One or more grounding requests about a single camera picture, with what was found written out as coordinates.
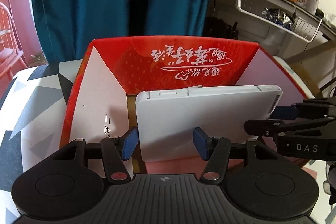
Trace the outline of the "red strawberry cardboard box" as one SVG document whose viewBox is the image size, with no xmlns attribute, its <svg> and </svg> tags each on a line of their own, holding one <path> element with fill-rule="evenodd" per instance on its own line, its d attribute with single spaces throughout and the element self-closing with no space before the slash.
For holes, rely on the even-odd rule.
<svg viewBox="0 0 336 224">
<path fill-rule="evenodd" d="M 122 136 L 130 128 L 129 114 L 137 119 L 135 99 L 141 92 L 243 85 L 277 85 L 282 90 L 277 106 L 306 98 L 257 43 L 193 36 L 97 39 L 72 87 L 60 145 Z"/>
</svg>

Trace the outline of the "pink box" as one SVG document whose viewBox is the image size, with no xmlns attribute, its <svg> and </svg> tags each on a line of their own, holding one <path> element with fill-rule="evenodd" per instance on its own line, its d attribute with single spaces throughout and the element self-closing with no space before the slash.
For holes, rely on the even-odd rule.
<svg viewBox="0 0 336 224">
<path fill-rule="evenodd" d="M 276 145 L 272 138 L 258 137 L 258 140 L 265 143 L 268 147 L 276 151 Z M 194 173 L 198 178 L 203 172 L 207 162 L 203 161 L 200 156 L 188 157 L 183 159 L 145 162 L 146 170 L 148 173 L 157 174 L 185 174 Z M 228 168 L 231 171 L 240 169 L 243 167 L 243 160 L 230 159 Z"/>
</svg>

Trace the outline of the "grey dressing table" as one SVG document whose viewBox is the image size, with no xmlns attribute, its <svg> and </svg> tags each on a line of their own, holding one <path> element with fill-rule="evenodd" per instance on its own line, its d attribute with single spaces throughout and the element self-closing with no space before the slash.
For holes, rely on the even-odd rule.
<svg viewBox="0 0 336 224">
<path fill-rule="evenodd" d="M 322 19 L 287 0 L 216 0 L 236 15 L 244 39 L 256 40 L 270 53 L 290 62 L 312 59 L 335 51 L 335 31 Z M 279 8 L 297 20 L 291 30 L 265 19 L 266 8 Z"/>
</svg>

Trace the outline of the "white box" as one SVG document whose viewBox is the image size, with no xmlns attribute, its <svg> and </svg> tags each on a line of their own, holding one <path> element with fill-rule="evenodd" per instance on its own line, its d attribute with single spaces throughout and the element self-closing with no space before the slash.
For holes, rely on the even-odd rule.
<svg viewBox="0 0 336 224">
<path fill-rule="evenodd" d="M 282 96 L 277 85 L 216 86 L 141 92 L 135 111 L 145 162 L 197 155 L 193 130 L 244 143 L 244 124 L 270 117 Z"/>
</svg>

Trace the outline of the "patterned geometric tablecloth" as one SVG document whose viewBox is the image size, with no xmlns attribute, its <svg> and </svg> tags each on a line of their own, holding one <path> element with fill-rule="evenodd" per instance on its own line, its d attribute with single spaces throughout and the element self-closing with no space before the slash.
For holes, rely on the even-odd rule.
<svg viewBox="0 0 336 224">
<path fill-rule="evenodd" d="M 1 98 L 1 223 L 19 217 L 14 181 L 59 148 L 68 98 L 81 60 L 18 72 Z"/>
</svg>

